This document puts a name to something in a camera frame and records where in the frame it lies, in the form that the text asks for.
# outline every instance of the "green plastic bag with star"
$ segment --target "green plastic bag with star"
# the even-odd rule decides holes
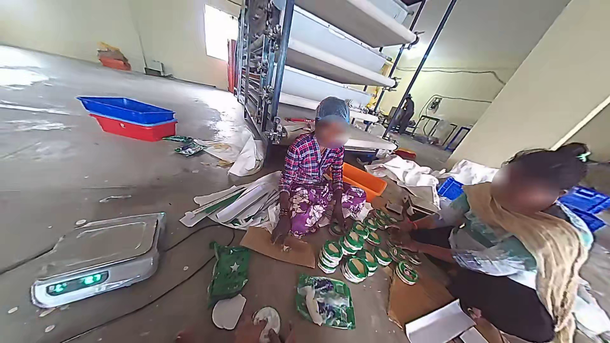
[[[212,271],[212,282],[207,287],[207,306],[213,307],[219,300],[235,297],[248,282],[250,250],[244,247],[224,247],[210,243],[214,249],[216,263]]]

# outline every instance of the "window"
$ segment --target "window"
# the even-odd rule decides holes
[[[236,17],[206,5],[204,12],[206,54],[228,61],[227,42],[231,39],[237,39],[238,26]]]

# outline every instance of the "purple floral skirt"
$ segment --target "purple floral skirt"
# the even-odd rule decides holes
[[[367,194],[364,190],[343,183],[343,212],[356,217],[364,207]],[[315,185],[294,185],[290,191],[290,215],[292,218],[292,229],[290,232],[301,237],[307,233],[315,232],[318,221],[323,214],[329,210],[332,201],[332,187],[327,180]]]

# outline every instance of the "white pillar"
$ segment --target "white pillar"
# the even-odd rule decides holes
[[[572,0],[448,164],[468,159],[499,167],[520,150],[565,142],[603,108],[610,96],[609,14],[609,0]]]

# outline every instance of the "woman's hand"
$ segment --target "woman's hand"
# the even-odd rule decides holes
[[[288,233],[292,229],[292,223],[288,214],[280,215],[278,224],[271,233],[271,243],[273,244],[284,244]]]
[[[341,232],[345,232],[345,218],[343,218],[343,206],[341,203],[336,203],[332,208],[332,217],[337,221],[337,226]]]

